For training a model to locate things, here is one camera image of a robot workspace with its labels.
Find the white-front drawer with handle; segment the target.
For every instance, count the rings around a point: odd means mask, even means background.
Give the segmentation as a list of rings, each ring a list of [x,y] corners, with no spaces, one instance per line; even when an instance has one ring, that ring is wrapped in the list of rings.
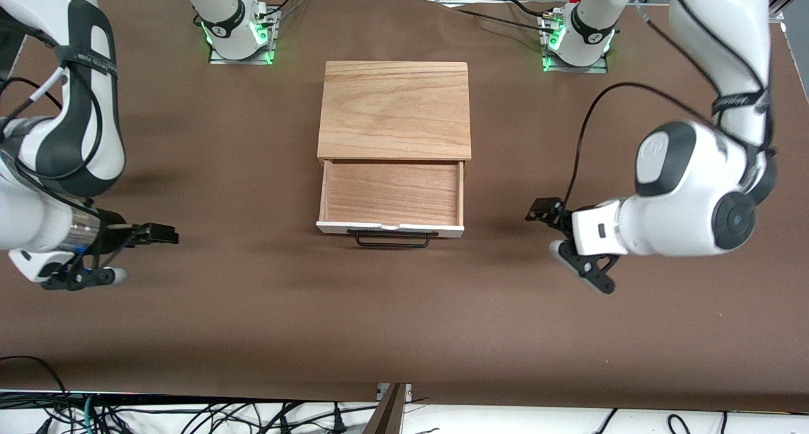
[[[461,238],[462,161],[327,160],[316,227]]]

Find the black metal drawer handle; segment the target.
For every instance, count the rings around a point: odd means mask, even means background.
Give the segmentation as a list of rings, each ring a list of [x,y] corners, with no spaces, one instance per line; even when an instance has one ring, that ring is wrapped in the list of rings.
[[[425,249],[437,232],[372,231],[349,229],[355,243],[367,249]]]

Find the wooden drawer cabinet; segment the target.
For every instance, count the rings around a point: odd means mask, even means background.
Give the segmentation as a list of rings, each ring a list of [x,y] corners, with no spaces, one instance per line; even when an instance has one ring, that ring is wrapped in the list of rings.
[[[467,63],[327,62],[317,157],[471,160]]]

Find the brown table cover sheet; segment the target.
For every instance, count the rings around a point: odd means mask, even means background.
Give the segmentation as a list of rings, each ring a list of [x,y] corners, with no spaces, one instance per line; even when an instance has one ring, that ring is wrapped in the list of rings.
[[[603,295],[524,216],[564,195],[590,101],[621,81],[699,111],[710,86],[643,22],[606,75],[543,72],[528,29],[422,0],[307,0],[271,66],[210,65],[188,0],[99,0],[114,30],[127,161],[97,204],[173,225],[124,251],[118,286],[49,292],[0,253],[0,387],[429,403],[809,411],[809,103],[772,25],[778,179],[748,243],[624,256]],[[315,225],[331,60],[463,61],[465,233],[364,249]]]

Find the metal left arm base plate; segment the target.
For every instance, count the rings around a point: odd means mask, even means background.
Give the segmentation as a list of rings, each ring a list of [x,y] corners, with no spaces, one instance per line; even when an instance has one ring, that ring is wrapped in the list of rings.
[[[544,13],[543,16],[537,17],[537,23],[540,28],[542,66],[545,72],[605,74],[609,71],[607,52],[611,48],[610,40],[614,34],[610,34],[595,63],[589,66],[576,66],[561,59],[556,51],[564,37],[570,34],[563,23],[563,17],[554,13]]]

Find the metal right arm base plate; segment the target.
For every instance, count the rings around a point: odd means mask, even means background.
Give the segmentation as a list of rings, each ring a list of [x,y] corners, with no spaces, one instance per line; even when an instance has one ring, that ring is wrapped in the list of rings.
[[[259,4],[259,11],[251,13],[239,31],[230,39],[217,39],[211,32],[205,32],[209,46],[210,64],[272,65],[274,63],[281,17],[278,7],[265,7]]]

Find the silver metal bracket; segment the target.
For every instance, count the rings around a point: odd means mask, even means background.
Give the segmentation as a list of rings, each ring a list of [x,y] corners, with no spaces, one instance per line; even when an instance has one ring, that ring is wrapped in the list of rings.
[[[392,386],[392,383],[389,382],[379,382],[376,387],[375,392],[375,399],[377,402],[381,402],[384,398],[385,394],[387,393],[388,389]],[[401,384],[401,388],[404,389],[404,401],[406,403],[413,402],[413,391],[411,384]]]

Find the dark slanted post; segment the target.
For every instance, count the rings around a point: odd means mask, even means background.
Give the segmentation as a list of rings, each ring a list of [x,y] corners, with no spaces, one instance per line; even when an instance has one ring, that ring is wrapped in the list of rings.
[[[407,396],[407,384],[388,385],[363,434],[401,434]]]

